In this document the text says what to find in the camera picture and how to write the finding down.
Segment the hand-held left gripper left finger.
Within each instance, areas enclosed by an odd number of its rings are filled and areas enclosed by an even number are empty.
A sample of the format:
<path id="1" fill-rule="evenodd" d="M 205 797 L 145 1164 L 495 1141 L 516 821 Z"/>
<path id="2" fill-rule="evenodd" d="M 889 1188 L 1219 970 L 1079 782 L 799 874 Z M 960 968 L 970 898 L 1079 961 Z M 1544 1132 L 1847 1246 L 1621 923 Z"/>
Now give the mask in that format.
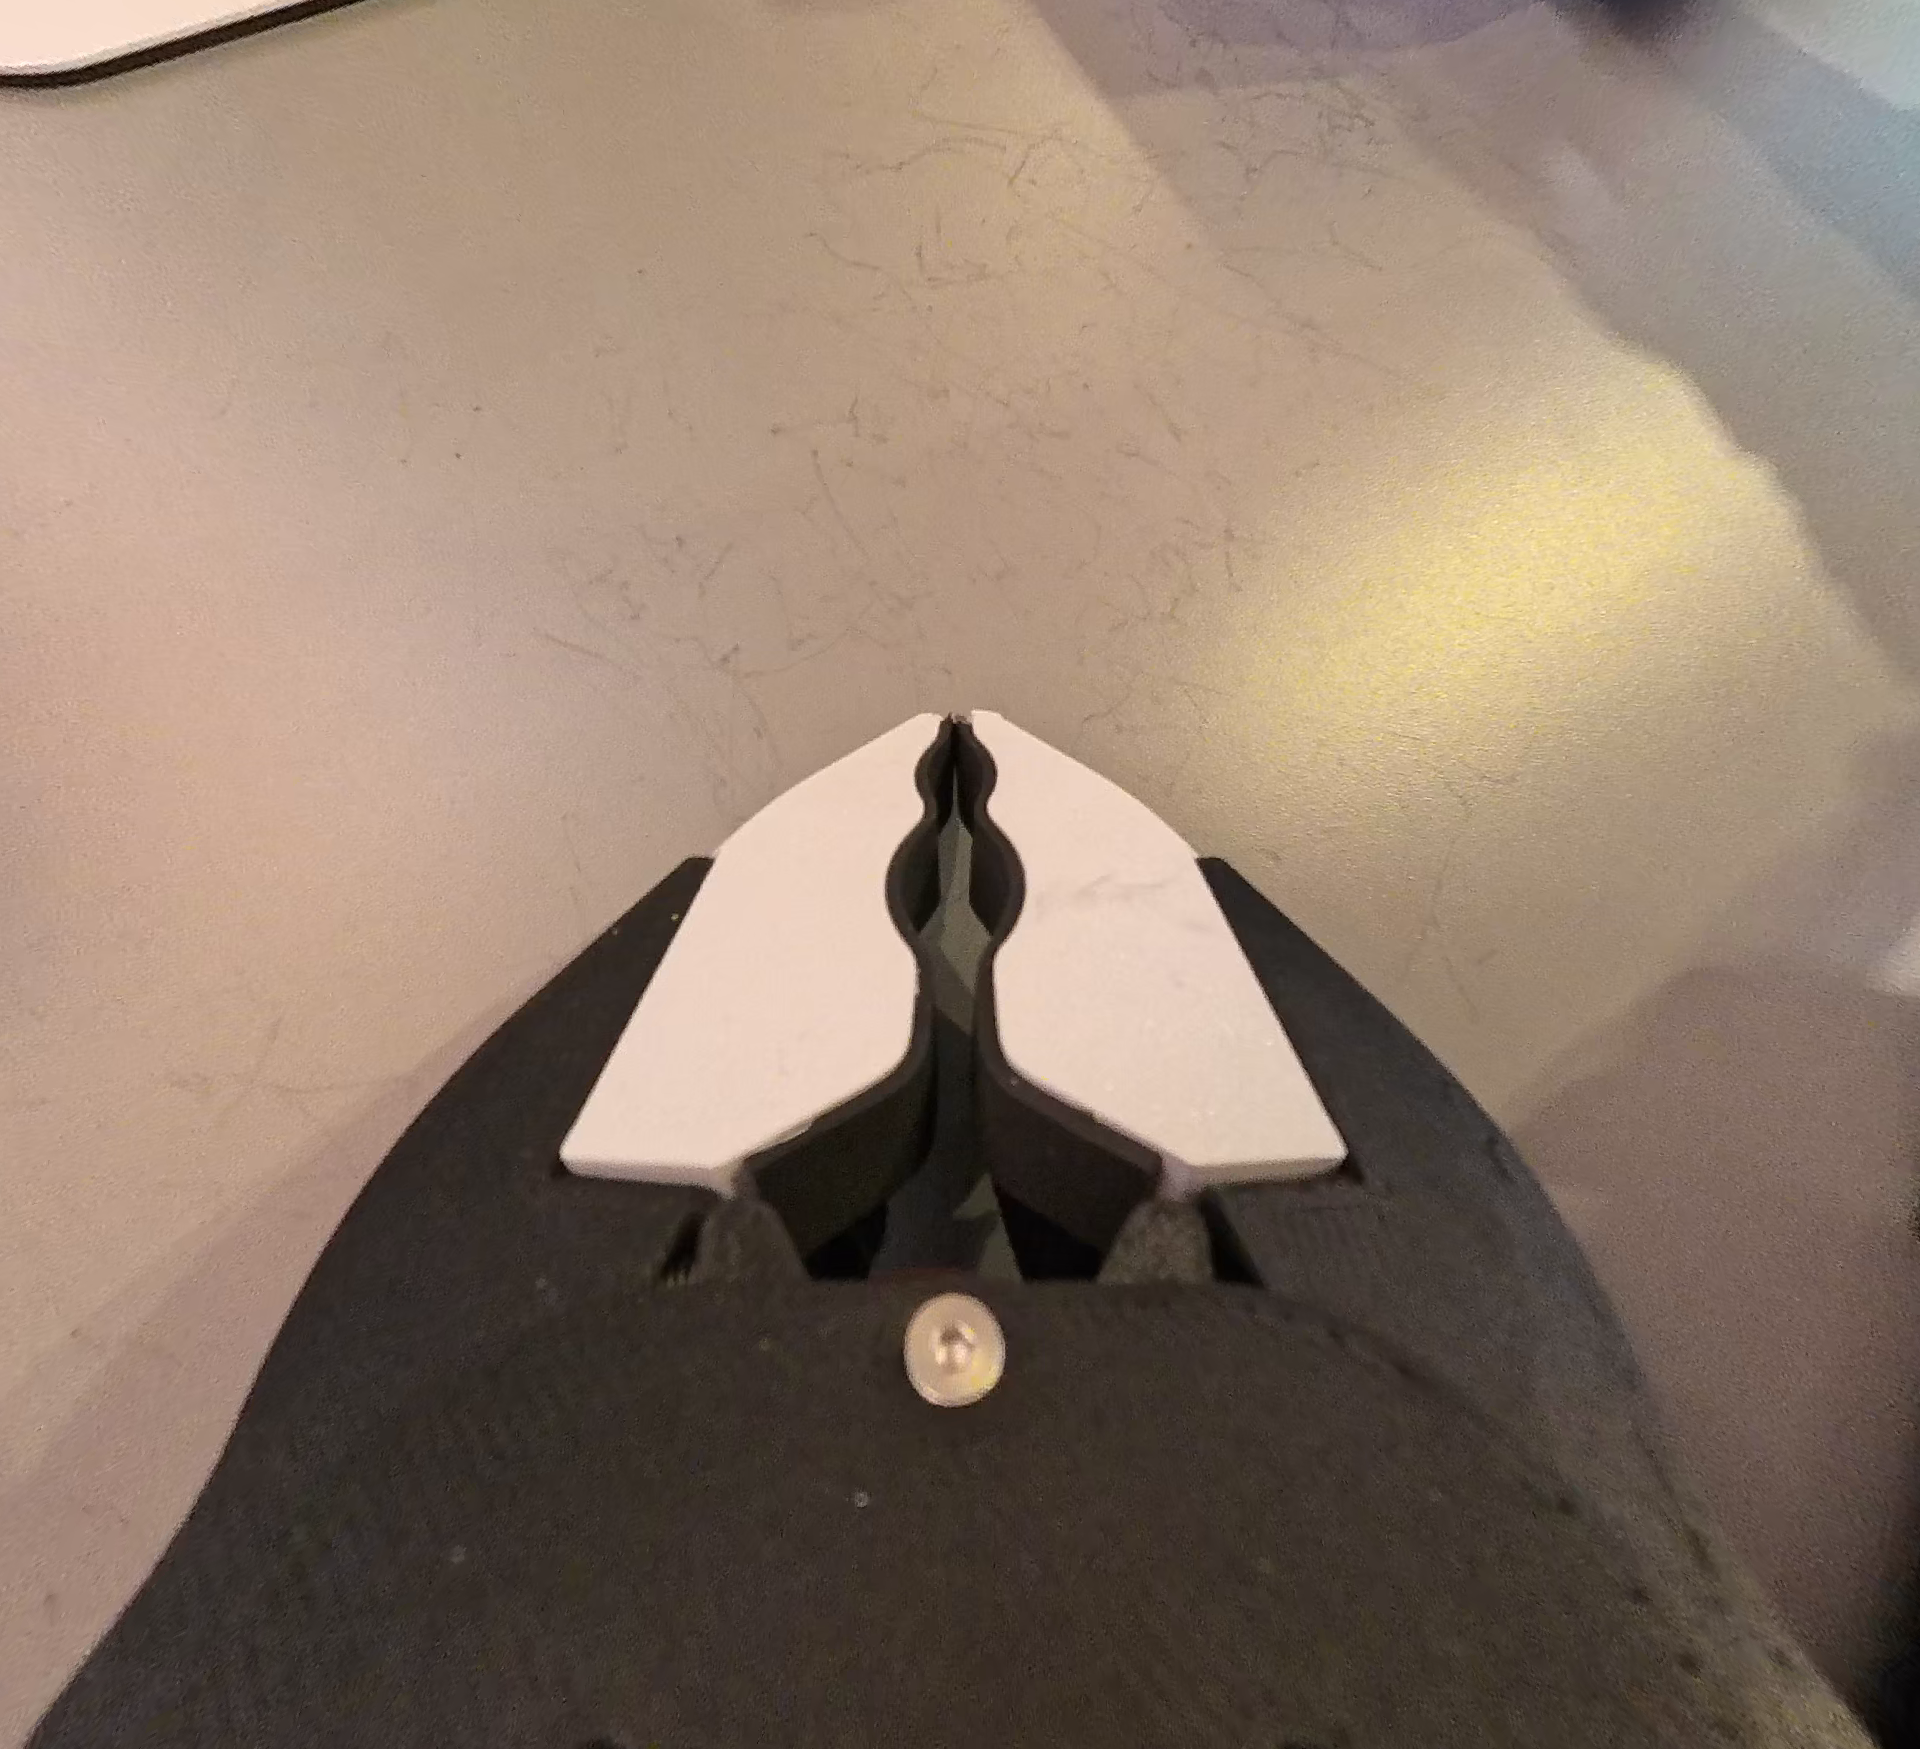
<path id="1" fill-rule="evenodd" d="M 803 777 L 703 862 L 568 1127 L 582 1180 L 696 1191 L 777 1218 L 817 1280 L 868 1280 L 927 1160 L 948 716 Z"/>

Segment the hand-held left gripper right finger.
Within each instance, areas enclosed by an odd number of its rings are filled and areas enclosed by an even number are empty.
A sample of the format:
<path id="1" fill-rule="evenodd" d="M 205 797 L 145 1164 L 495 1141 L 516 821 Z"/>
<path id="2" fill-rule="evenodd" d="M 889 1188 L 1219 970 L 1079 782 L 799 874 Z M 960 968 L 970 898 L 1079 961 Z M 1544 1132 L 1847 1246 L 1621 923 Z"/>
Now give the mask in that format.
<path id="1" fill-rule="evenodd" d="M 994 709 L 951 753 L 972 1095 L 1020 1274 L 1094 1280 L 1142 1208 L 1335 1176 L 1348 1142 L 1188 840 Z"/>

